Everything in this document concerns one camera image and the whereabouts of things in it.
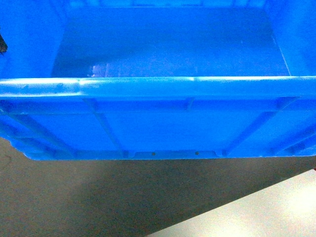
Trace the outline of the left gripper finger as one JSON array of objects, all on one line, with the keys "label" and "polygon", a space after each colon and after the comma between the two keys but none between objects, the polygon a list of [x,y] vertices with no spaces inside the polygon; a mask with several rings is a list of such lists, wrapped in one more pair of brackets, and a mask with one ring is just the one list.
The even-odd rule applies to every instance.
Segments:
[{"label": "left gripper finger", "polygon": [[5,53],[7,52],[7,44],[4,41],[2,35],[0,35],[0,53]]}]

